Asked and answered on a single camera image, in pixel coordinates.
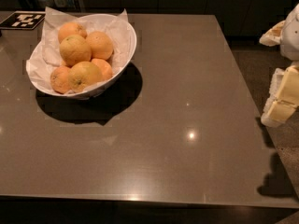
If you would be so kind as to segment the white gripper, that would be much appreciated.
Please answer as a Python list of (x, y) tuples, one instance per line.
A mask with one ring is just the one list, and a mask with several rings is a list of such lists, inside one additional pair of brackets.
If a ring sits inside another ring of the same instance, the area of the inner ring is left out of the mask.
[[(281, 55), (291, 61), (299, 60), (299, 4), (259, 39), (268, 47), (280, 44)], [(284, 124), (299, 107), (299, 66), (285, 70), (277, 68), (272, 76), (269, 97), (265, 102), (261, 123), (267, 127)]]

